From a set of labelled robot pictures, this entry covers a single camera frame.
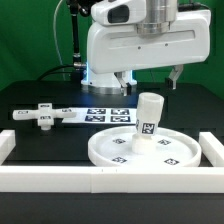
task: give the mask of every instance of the white base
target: white base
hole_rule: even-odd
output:
[[[200,145],[187,135],[158,128],[152,136],[156,149],[137,154],[132,151],[135,126],[111,128],[98,132],[88,143],[88,155],[96,166],[127,167],[181,167],[198,166],[201,159]]]
[[[0,134],[0,165],[16,145],[15,131],[4,130]]]

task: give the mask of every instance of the white foam block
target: white foam block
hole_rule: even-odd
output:
[[[214,167],[224,167],[224,146],[211,132],[200,132],[199,144]]]
[[[15,131],[4,130],[0,134],[0,165],[16,145]]]

